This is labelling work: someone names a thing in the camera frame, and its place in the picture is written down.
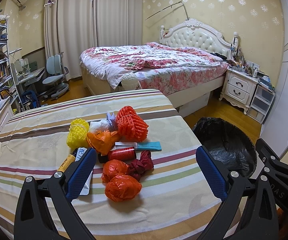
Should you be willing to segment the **white nightstand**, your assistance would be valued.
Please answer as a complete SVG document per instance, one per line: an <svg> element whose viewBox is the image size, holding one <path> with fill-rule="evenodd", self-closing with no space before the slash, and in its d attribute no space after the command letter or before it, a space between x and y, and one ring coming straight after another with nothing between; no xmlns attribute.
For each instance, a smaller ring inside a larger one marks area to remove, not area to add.
<svg viewBox="0 0 288 240"><path fill-rule="evenodd" d="M258 83L258 78L228 68L219 100L225 99L232 106L242 108L246 115Z"/></svg>

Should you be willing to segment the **striped table cloth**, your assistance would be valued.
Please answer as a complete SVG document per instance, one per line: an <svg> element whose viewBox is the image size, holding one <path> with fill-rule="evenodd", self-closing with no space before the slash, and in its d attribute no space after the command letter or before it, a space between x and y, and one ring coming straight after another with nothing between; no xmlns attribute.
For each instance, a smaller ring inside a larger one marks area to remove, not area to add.
<svg viewBox="0 0 288 240"><path fill-rule="evenodd" d="M27 176L48 178L70 154L70 123L100 120L132 106L148 124L154 169L142 179L133 200L115 203L104 193L96 165L90 192L73 200L77 213L97 239L192 239L209 223L221 201L195 159L200 142L169 99L154 89L71 100L32 109L11 118L0 132L0 228L13 238L17 200Z"/></svg>

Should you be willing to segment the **black trash bag bin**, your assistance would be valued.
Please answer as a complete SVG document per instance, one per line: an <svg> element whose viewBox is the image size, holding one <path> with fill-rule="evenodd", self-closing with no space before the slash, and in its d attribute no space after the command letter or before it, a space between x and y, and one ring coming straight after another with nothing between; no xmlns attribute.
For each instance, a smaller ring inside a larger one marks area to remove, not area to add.
<svg viewBox="0 0 288 240"><path fill-rule="evenodd" d="M193 133L212 157L222 162L230 171L245 178L254 174L257 156L254 144L237 126L222 118L201 118Z"/></svg>

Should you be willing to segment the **orange foam net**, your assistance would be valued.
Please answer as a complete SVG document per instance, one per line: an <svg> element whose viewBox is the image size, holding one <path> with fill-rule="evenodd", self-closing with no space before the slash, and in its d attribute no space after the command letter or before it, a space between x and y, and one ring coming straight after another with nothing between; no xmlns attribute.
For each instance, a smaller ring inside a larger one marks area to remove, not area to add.
<svg viewBox="0 0 288 240"><path fill-rule="evenodd" d="M131 106L124 106L116 116L119 134L132 142L143 142L148 135L147 123Z"/></svg>

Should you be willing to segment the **red tube black cap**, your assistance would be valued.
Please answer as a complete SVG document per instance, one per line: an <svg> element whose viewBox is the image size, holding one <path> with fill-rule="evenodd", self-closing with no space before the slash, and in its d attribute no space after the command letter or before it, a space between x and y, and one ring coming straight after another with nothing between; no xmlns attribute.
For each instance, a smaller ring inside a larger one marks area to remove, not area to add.
<svg viewBox="0 0 288 240"><path fill-rule="evenodd" d="M133 147L112 150L106 155L98 154L98 161L102 164L111 160L131 161L134 159L136 159L136 151Z"/></svg>

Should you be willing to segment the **white tufted headboard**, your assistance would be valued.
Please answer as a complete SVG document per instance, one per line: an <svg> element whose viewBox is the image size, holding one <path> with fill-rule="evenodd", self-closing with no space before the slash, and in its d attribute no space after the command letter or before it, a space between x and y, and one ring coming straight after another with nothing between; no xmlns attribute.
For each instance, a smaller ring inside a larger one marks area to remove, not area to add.
<svg viewBox="0 0 288 240"><path fill-rule="evenodd" d="M233 34L233 40L228 42L223 34L213 27L194 18L166 29L160 28L160 44L177 48L198 48L208 53L218 53L227 59L233 59L239 52L239 34Z"/></svg>

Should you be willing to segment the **white bag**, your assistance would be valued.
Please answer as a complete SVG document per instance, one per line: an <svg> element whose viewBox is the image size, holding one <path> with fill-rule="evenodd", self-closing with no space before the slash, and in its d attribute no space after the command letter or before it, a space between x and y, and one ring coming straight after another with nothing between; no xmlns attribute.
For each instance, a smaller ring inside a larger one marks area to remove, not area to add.
<svg viewBox="0 0 288 240"><path fill-rule="evenodd" d="M98 132L109 131L109 130L110 130L110 124L107 119L90 122L90 126L89 126L90 133L96 134Z"/></svg>

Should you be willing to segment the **bed with floral bedding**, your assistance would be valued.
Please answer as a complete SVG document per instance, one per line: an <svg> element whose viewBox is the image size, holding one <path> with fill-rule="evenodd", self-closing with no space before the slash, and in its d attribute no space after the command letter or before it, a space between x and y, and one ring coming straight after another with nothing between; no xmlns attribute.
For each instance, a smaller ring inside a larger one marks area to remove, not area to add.
<svg viewBox="0 0 288 240"><path fill-rule="evenodd" d="M156 89L187 116L208 103L224 84L228 63L198 48L141 46L92 47L80 55L83 85L93 95L123 91L124 74L134 73L142 89Z"/></svg>

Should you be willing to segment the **beige curtains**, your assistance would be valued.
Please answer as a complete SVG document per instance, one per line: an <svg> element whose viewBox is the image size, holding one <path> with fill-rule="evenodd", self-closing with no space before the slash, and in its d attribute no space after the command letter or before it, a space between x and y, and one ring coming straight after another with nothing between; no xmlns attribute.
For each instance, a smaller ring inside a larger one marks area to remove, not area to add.
<svg viewBox="0 0 288 240"><path fill-rule="evenodd" d="M82 75L80 55L102 46L142 44L142 0L45 0L46 57L63 53L68 80Z"/></svg>

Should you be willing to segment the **orange plastic ball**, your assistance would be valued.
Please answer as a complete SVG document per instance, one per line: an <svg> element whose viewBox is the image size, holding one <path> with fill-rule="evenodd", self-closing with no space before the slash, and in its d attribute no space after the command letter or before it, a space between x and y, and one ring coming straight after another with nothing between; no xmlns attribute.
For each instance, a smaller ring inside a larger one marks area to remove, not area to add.
<svg viewBox="0 0 288 240"><path fill-rule="evenodd" d="M114 202L134 199L141 191L142 184L132 176L118 173L105 186L105 195Z"/></svg>
<svg viewBox="0 0 288 240"><path fill-rule="evenodd" d="M120 160L110 160L103 166L101 180L104 183L111 181L117 174L128 174L129 165Z"/></svg>

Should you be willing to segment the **lavender crumpled cloth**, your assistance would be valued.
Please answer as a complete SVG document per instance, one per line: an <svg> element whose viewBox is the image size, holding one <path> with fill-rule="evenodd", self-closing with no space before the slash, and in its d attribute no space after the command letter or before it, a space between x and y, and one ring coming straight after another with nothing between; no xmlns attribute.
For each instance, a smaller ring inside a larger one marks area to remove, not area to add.
<svg viewBox="0 0 288 240"><path fill-rule="evenodd" d="M117 122L116 122L116 116L114 113L107 113L107 121L109 124L109 130L111 132L118 130L118 126L117 126Z"/></svg>

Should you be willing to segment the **plastic drawer unit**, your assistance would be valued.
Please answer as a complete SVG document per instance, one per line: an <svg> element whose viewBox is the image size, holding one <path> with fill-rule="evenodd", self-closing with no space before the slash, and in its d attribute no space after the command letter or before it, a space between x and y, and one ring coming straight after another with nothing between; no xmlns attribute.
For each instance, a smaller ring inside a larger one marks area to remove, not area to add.
<svg viewBox="0 0 288 240"><path fill-rule="evenodd" d="M256 86L247 115L263 124L275 99L275 92L267 85L259 83Z"/></svg>

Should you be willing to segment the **study desk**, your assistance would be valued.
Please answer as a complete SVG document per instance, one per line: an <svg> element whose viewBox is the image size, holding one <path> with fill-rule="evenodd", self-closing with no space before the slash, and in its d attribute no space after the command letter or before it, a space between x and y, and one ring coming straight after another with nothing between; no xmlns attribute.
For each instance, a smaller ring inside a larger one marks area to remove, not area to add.
<svg viewBox="0 0 288 240"><path fill-rule="evenodd" d="M25 64L25 59L17 60L10 64L11 74L19 96L27 90L32 90L37 95L35 84L38 83L45 73L44 68L31 71L30 65Z"/></svg>

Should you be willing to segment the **dark red bag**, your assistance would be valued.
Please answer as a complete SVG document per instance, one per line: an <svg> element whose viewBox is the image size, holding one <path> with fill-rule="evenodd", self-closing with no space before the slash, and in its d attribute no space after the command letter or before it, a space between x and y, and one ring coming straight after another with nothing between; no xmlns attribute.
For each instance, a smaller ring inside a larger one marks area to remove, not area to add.
<svg viewBox="0 0 288 240"><path fill-rule="evenodd" d="M150 171L154 168L152 162L151 152L148 150L142 151L139 159L134 159L129 164L128 175L140 181L141 177L145 172Z"/></svg>

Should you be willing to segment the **yellow foam net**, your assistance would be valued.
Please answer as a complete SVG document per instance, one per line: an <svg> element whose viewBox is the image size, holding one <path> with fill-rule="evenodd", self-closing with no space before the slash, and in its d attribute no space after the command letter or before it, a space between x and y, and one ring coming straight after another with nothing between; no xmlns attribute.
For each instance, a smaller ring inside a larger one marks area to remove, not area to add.
<svg viewBox="0 0 288 240"><path fill-rule="evenodd" d="M69 127L69 134L66 139L66 144L69 148L76 149L79 147L87 148L88 144L86 136L89 131L89 124L81 118L73 120Z"/></svg>

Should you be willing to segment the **white round fan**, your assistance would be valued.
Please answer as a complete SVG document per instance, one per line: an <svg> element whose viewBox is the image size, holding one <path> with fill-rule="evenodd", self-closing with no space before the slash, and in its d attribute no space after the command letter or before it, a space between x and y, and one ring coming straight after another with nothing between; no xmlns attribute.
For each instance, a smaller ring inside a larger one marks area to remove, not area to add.
<svg viewBox="0 0 288 240"><path fill-rule="evenodd" d="M121 79L121 85L124 90L139 90L142 89L138 78L134 73L127 73Z"/></svg>

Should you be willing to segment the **orange snack bag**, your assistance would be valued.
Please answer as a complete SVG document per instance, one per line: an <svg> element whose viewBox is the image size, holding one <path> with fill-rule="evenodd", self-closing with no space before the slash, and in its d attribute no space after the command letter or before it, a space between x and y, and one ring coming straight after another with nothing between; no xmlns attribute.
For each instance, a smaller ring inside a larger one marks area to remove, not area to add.
<svg viewBox="0 0 288 240"><path fill-rule="evenodd" d="M118 131L103 131L98 133L88 132L86 141L89 147L94 148L101 155L107 155L115 145L115 142L121 139Z"/></svg>

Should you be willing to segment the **blue desk chair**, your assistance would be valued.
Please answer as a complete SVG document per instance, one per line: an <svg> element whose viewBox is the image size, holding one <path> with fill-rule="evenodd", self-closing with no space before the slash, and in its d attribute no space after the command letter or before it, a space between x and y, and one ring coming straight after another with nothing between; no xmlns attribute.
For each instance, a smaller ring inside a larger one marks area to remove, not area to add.
<svg viewBox="0 0 288 240"><path fill-rule="evenodd" d="M58 99L69 90L69 84L66 83L66 75L69 70L62 64L64 52L53 55L47 59L46 71L48 77L43 80L42 84L49 87L45 93L43 93L43 99Z"/></svg>

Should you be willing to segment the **white teal paper strip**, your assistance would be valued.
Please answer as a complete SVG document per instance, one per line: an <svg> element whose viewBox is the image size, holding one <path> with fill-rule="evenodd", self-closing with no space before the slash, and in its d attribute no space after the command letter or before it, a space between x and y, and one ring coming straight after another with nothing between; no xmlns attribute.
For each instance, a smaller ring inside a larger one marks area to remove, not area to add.
<svg viewBox="0 0 288 240"><path fill-rule="evenodd" d="M114 150L134 148L136 151L161 151L160 142L116 142Z"/></svg>

